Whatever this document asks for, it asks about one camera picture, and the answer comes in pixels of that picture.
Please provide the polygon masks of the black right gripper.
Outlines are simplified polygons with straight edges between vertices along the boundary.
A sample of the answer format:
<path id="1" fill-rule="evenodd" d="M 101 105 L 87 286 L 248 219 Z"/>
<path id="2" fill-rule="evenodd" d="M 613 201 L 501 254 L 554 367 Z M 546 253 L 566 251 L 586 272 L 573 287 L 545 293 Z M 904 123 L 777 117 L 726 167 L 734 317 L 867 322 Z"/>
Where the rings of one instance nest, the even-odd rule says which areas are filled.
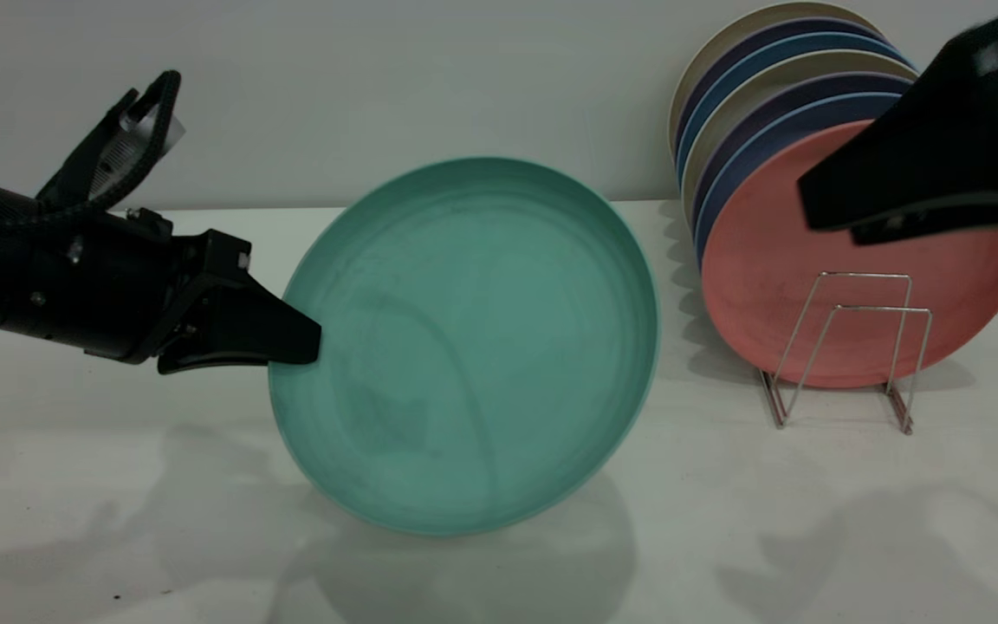
<path id="1" fill-rule="evenodd" d="M 946 42 L 879 119 L 799 178 L 812 231 L 859 246 L 998 230 L 998 17 Z"/>

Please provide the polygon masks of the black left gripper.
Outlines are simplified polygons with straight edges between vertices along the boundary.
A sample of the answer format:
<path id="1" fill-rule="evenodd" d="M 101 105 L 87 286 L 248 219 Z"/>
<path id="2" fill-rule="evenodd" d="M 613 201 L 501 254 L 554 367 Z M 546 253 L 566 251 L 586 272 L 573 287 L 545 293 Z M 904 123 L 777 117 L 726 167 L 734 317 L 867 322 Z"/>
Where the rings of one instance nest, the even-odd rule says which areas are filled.
<path id="1" fill-rule="evenodd" d="M 166 233 L 135 251 L 130 284 L 141 308 L 118 360 L 156 358 L 161 375 L 317 361 L 321 325 L 253 283 L 250 257 L 250 242 L 217 230 Z"/>

